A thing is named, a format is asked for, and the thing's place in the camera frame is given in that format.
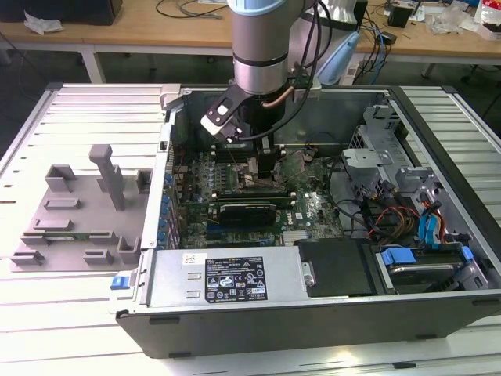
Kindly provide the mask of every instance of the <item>warning label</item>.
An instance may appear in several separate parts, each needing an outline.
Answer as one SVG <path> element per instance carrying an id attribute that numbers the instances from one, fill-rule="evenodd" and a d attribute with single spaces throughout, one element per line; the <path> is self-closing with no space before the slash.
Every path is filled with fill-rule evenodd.
<path id="1" fill-rule="evenodd" d="M 209 303 L 267 300 L 262 257 L 207 258 L 205 300 Z"/>

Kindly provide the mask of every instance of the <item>table leg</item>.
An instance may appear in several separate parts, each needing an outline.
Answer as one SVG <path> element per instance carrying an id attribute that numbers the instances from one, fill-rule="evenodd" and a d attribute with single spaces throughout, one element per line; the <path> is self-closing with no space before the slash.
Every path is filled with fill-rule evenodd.
<path id="1" fill-rule="evenodd" d="M 355 80 L 360 63 L 364 60 L 363 53 L 355 53 L 351 57 L 350 63 L 339 79 L 339 85 L 351 86 Z"/>
<path id="2" fill-rule="evenodd" d="M 430 77 L 431 72 L 433 71 L 433 68 L 435 68 L 435 63 L 428 63 L 424 66 L 423 71 L 421 72 L 421 75 L 424 78 Z"/>
<path id="3" fill-rule="evenodd" d="M 9 55 L 7 54 L 7 51 L 4 49 L 0 49 L 0 65 L 10 65 L 11 60 Z"/>
<path id="4" fill-rule="evenodd" d="M 152 53 L 148 54 L 148 66 L 150 71 L 155 71 L 157 69 L 157 62 L 155 61 L 155 55 Z"/>
<path id="5" fill-rule="evenodd" d="M 106 79 L 104 78 L 103 68 L 99 62 L 99 56 L 97 52 L 93 51 L 81 51 L 81 57 L 84 59 L 85 68 L 87 68 L 88 76 L 91 79 L 92 84 L 105 84 Z"/>

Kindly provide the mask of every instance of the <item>white sticker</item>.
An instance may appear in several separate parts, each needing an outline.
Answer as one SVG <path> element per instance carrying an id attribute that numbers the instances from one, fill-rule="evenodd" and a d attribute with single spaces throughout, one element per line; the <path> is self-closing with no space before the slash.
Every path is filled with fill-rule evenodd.
<path id="1" fill-rule="evenodd" d="M 206 258 L 207 258 L 207 253 L 183 253 L 182 264 L 203 265 L 205 263 Z"/>

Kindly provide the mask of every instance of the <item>aluminum extrusion table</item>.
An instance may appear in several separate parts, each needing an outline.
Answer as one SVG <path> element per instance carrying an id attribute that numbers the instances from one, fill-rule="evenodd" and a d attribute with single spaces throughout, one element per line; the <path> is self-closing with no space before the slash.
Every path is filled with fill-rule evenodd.
<path id="1" fill-rule="evenodd" d="M 487 126 L 458 95 L 441 88 L 404 90 L 500 220 L 494 198 L 501 196 L 499 140 L 490 137 Z M 171 86 L 172 98 L 178 91 L 179 85 Z M 99 142 L 112 145 L 114 163 L 125 175 L 153 167 L 164 119 L 159 92 L 160 85 L 64 85 L 44 93 L 0 163 L 4 251 L 17 246 L 45 192 L 45 166 L 69 163 L 78 174 L 95 175 L 96 166 L 86 155 L 92 143 Z M 419 150 L 417 143 L 410 141 L 410 145 Z M 467 375 L 501 371 L 501 316 L 425 342 L 152 360 L 109 313 L 113 312 L 108 298 L 114 273 L 10 273 L 7 262 L 0 262 L 0 374 Z M 402 363 L 416 368 L 399 369 Z"/>

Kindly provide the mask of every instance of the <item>blue latch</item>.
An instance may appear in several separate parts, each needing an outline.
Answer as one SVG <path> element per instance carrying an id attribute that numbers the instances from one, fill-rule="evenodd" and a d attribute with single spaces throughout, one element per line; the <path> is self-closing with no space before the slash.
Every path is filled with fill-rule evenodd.
<path id="1" fill-rule="evenodd" d="M 386 266 L 393 264 L 413 264 L 416 262 L 413 251 L 407 247 L 388 248 L 381 252 Z"/>
<path id="2" fill-rule="evenodd" d="M 111 290 L 128 290 L 130 287 L 128 286 L 129 277 L 124 276 L 115 276 L 113 277 L 113 281 L 111 282 L 110 289 Z"/>
<path id="3" fill-rule="evenodd" d="M 461 247 L 461 251 L 467 262 L 473 260 L 473 252 L 470 250 L 470 247 L 467 246 Z"/>

